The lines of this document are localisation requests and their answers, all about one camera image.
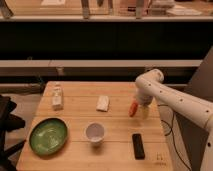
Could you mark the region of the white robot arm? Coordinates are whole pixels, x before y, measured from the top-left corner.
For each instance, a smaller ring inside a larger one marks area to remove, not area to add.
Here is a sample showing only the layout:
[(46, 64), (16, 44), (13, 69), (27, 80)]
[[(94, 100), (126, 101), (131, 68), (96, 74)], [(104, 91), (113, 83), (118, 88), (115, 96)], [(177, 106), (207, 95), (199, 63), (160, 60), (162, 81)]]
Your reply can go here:
[(136, 101), (148, 106), (154, 98), (166, 103), (176, 112), (209, 133), (200, 171), (213, 169), (213, 102), (175, 90), (162, 84), (164, 75), (159, 69), (139, 75), (135, 80)]

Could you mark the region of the dark robot base panel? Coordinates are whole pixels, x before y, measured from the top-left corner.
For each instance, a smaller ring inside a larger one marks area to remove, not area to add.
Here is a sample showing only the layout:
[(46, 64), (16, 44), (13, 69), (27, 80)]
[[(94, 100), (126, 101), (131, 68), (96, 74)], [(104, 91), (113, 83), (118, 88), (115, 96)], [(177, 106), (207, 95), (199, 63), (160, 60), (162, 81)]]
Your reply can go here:
[[(213, 102), (213, 46), (184, 89), (185, 93)], [(176, 113), (192, 171), (200, 171), (208, 132)]]

